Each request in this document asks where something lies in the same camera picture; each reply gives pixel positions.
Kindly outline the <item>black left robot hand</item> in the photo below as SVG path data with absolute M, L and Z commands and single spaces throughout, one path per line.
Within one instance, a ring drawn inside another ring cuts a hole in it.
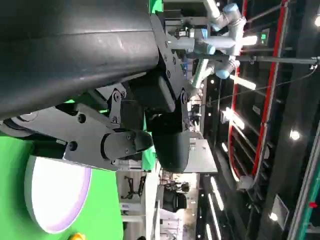
M 0 3 L 0 130 L 52 141 L 68 163 L 116 171 L 154 147 L 164 170 L 183 172 L 187 84 L 146 1 Z

